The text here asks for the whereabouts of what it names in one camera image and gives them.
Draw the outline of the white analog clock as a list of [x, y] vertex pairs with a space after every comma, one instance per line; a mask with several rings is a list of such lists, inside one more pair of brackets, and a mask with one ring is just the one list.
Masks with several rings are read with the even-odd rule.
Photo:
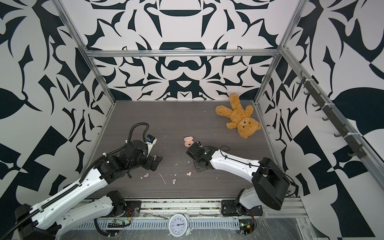
[[176, 238], [189, 236], [194, 229], [194, 219], [188, 214], [175, 214], [169, 220], [168, 229]]

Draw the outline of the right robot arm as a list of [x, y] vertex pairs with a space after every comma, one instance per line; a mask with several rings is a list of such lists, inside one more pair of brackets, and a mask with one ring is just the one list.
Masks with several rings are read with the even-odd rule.
[[273, 160], [248, 160], [200, 142], [189, 145], [187, 155], [194, 161], [196, 171], [220, 170], [241, 177], [253, 184], [242, 189], [235, 200], [223, 200], [223, 216], [261, 216], [263, 205], [279, 211], [287, 196], [291, 181]]

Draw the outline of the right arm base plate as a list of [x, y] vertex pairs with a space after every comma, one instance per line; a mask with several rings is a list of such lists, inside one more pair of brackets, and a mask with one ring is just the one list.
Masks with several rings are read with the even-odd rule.
[[251, 210], [248, 210], [236, 200], [222, 200], [221, 214], [225, 217], [239, 217], [239, 216], [260, 217], [264, 214], [264, 212], [263, 212], [262, 206], [256, 206]]

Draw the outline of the left circuit board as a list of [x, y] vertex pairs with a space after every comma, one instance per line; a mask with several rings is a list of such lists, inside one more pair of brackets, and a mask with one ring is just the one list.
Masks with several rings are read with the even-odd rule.
[[108, 223], [108, 228], [125, 228], [131, 225], [131, 219], [127, 220], [114, 220]]

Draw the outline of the aluminium front rail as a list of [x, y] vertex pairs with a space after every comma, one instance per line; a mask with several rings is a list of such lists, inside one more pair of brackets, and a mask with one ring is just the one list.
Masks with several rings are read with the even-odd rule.
[[[168, 216], [176, 213], [188, 213], [191, 216], [218, 217], [222, 215], [222, 201], [234, 201], [234, 198], [192, 198], [192, 199], [137, 199], [141, 202], [140, 214]], [[261, 204], [264, 218], [308, 218], [308, 213], [300, 198], [289, 198], [277, 211]]]

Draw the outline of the brown teddy bear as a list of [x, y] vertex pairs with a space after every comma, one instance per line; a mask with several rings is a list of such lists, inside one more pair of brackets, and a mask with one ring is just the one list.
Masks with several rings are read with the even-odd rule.
[[232, 93], [229, 96], [231, 109], [225, 106], [217, 106], [215, 112], [217, 115], [226, 117], [231, 121], [226, 123], [228, 129], [237, 129], [243, 139], [247, 139], [255, 132], [261, 130], [261, 123], [252, 118], [254, 107], [249, 105], [245, 109], [242, 107], [240, 96]]

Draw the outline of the circuit board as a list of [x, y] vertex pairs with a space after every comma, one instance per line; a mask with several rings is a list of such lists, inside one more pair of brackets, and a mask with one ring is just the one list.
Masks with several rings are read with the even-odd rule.
[[256, 226], [256, 221], [253, 218], [249, 221], [240, 222], [240, 234], [247, 236], [255, 230]]
[[131, 219], [127, 220], [114, 220], [108, 223], [108, 228], [125, 228], [131, 225]]

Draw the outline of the aluminium frame back bar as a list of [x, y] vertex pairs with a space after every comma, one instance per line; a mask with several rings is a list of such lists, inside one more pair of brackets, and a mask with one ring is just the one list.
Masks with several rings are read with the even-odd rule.
[[276, 49], [257, 50], [137, 50], [137, 51], [91, 51], [90, 58], [103, 57], [223, 57], [223, 56], [276, 56]]

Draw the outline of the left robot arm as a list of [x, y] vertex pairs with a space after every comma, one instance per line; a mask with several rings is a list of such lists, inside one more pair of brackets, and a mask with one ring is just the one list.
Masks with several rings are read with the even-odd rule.
[[143, 123], [143, 139], [132, 140], [132, 134], [141, 123], [133, 125], [125, 144], [117, 150], [96, 159], [83, 175], [52, 197], [33, 206], [22, 205], [16, 212], [16, 223], [2, 240], [18, 233], [22, 240], [56, 240], [75, 227], [99, 217], [120, 216], [125, 213], [126, 202], [119, 191], [111, 191], [102, 198], [77, 207], [94, 192], [137, 168], [155, 171], [163, 159], [151, 156], [157, 139], [148, 135], [148, 123]]

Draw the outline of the right circuit board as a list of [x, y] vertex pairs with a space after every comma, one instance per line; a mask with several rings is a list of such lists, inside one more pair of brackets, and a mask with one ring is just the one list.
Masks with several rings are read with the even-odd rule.
[[256, 226], [256, 221], [253, 218], [249, 221], [240, 222], [240, 234], [247, 236], [255, 230]]

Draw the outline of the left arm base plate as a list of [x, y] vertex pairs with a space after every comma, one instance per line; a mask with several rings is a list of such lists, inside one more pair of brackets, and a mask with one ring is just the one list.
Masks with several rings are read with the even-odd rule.
[[142, 202], [139, 200], [129, 200], [126, 201], [124, 206], [124, 216], [132, 217], [138, 215], [141, 212]]

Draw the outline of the black wall hook rack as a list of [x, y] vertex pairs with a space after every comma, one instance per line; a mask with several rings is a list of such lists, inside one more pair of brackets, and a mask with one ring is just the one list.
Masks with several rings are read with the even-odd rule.
[[349, 124], [348, 120], [344, 117], [341, 111], [324, 93], [314, 79], [308, 79], [300, 72], [301, 80], [297, 82], [302, 85], [307, 91], [306, 96], [311, 96], [315, 103], [312, 104], [314, 108], [318, 108], [326, 115], [322, 118], [323, 121], [329, 121], [333, 124], [337, 133], [334, 134], [336, 138], [343, 138], [348, 146], [351, 148], [352, 153], [348, 154], [350, 157], [358, 157], [363, 159], [368, 154], [364, 149], [364, 143], [360, 140], [360, 134]]

